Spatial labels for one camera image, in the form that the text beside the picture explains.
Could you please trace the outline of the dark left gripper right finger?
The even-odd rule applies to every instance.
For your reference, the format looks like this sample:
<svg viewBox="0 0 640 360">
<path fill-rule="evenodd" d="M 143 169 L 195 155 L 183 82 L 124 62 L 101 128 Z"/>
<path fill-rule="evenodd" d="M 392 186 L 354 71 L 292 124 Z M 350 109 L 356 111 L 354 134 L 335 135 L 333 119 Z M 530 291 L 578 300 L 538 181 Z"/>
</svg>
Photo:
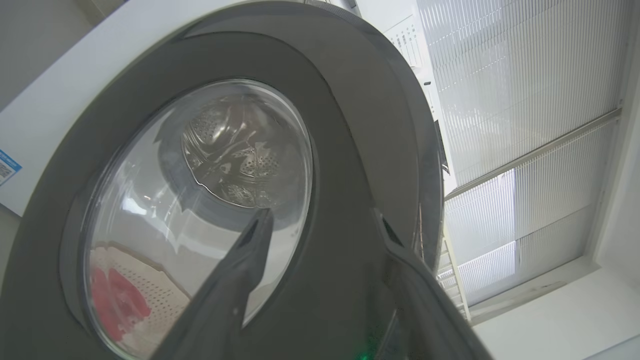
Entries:
<svg viewBox="0 0 640 360">
<path fill-rule="evenodd" d="M 492 356 L 428 267 L 400 241 L 383 214 L 372 216 L 386 251 L 382 280 L 407 330 L 410 360 L 491 360 Z"/>
</svg>

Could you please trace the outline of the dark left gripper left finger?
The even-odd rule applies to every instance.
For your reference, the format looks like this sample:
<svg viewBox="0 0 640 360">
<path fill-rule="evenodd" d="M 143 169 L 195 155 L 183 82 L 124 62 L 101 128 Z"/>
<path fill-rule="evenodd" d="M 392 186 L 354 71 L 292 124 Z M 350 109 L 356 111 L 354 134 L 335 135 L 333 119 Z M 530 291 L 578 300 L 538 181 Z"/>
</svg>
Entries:
<svg viewBox="0 0 640 360">
<path fill-rule="evenodd" d="M 174 323 L 153 360 L 235 360 L 249 294 L 262 281 L 274 216 L 260 209 Z"/>
</svg>

